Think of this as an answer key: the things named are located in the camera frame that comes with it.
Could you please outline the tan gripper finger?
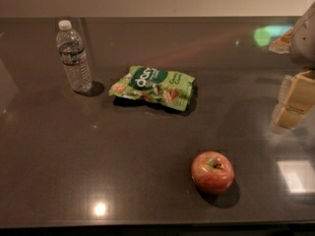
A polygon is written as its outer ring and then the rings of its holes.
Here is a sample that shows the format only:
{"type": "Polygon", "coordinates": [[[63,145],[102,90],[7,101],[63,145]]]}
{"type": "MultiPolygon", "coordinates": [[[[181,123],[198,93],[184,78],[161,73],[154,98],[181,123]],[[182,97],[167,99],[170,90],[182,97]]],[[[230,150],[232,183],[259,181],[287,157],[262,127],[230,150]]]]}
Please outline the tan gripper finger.
{"type": "Polygon", "coordinates": [[[293,130],[314,106],[315,71],[285,75],[272,114],[271,130],[276,134],[293,130]]]}

